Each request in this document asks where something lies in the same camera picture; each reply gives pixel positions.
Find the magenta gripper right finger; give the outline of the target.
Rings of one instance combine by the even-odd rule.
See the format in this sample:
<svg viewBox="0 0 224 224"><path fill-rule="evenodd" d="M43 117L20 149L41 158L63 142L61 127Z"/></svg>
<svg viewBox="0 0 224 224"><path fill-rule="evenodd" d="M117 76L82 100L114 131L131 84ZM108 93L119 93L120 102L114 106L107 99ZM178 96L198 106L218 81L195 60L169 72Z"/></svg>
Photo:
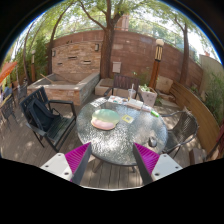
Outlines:
<svg viewBox="0 0 224 224"><path fill-rule="evenodd" d="M133 154L144 185L182 169L168 154L159 155L137 143L133 144Z"/></svg>

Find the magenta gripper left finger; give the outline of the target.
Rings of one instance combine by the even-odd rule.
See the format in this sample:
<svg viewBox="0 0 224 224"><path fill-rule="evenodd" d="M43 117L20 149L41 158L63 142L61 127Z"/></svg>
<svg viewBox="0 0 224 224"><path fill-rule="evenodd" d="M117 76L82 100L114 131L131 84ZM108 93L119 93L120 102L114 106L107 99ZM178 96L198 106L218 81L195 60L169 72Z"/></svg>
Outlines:
<svg viewBox="0 0 224 224"><path fill-rule="evenodd" d="M86 143L66 154L57 153L41 169L79 185L91 153L91 143Z"/></svg>

